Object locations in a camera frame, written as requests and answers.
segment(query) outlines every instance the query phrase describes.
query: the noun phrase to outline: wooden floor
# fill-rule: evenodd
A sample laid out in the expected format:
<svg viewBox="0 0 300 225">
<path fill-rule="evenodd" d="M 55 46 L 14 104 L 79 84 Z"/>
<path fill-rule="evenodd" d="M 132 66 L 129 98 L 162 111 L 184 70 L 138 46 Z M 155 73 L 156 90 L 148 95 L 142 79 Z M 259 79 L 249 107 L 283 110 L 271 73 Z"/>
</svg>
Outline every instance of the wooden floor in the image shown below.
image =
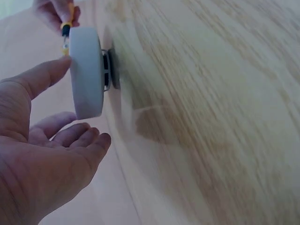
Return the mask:
<svg viewBox="0 0 300 225">
<path fill-rule="evenodd" d="M 81 25 L 111 49 L 112 135 L 91 183 L 41 223 L 300 224 L 300 3 L 90 0 Z M 30 11 L 0 22 L 1 78 L 60 56 Z M 74 110 L 69 75 L 32 122 Z"/>
</svg>

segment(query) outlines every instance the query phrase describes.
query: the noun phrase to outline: screwdriver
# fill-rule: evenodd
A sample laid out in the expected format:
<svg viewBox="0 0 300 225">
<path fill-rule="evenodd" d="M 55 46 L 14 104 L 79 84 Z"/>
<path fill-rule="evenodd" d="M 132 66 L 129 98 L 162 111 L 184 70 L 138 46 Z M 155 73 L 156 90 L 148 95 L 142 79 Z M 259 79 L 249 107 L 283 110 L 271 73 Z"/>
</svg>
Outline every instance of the screwdriver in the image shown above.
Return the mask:
<svg viewBox="0 0 300 225">
<path fill-rule="evenodd" d="M 70 13 L 71 13 L 71 20 L 69 22 L 63 22 L 60 26 L 61 35 L 64 37 L 64 43 L 63 43 L 63 46 L 62 46 L 62 53 L 64 55 L 69 55 L 68 39 L 69 39 L 70 29 L 73 26 L 72 21 L 73 21 L 73 18 L 74 18 L 74 4 L 69 3 L 68 6 L 69 6 Z"/>
</svg>

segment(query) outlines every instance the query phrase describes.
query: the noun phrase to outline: wheel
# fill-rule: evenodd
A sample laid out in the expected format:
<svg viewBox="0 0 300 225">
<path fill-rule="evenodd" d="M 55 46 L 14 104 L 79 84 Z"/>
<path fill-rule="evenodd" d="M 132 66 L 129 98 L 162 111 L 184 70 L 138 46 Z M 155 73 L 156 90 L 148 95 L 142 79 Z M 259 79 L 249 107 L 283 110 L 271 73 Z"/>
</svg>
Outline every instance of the wheel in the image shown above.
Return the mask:
<svg viewBox="0 0 300 225">
<path fill-rule="evenodd" d="M 97 31 L 90 27 L 70 30 L 69 55 L 73 100 L 79 120 L 100 116 L 105 91 L 105 69 Z"/>
</svg>

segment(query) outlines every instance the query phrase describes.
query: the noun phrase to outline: wood grain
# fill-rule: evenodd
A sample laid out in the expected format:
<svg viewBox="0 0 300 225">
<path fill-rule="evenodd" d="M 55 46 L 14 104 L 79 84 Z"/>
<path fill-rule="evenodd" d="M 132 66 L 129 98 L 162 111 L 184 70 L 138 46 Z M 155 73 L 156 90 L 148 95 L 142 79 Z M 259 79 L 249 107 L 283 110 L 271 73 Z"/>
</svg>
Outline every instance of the wood grain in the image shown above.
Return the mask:
<svg viewBox="0 0 300 225">
<path fill-rule="evenodd" d="M 105 119 L 141 224 L 300 223 L 297 0 L 80 6 L 112 49 Z"/>
</svg>

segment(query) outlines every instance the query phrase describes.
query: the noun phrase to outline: skin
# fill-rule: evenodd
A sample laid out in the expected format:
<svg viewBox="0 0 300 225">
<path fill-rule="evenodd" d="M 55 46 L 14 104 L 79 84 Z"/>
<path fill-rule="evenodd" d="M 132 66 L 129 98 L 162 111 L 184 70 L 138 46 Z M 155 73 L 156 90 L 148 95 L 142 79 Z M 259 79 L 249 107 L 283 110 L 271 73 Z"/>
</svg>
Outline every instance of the skin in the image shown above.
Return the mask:
<svg viewBox="0 0 300 225">
<path fill-rule="evenodd" d="M 61 35 L 60 25 L 62 22 L 69 22 L 71 14 L 68 8 L 69 3 L 73 0 L 34 0 L 33 11 L 36 16 L 44 22 L 50 29 L 58 35 Z M 72 24 L 74 27 L 79 26 L 80 8 L 74 8 L 74 18 Z"/>
<path fill-rule="evenodd" d="M 92 180 L 111 144 L 71 112 L 30 127 L 31 101 L 70 67 L 63 57 L 0 81 L 0 224 L 36 225 Z"/>
</svg>

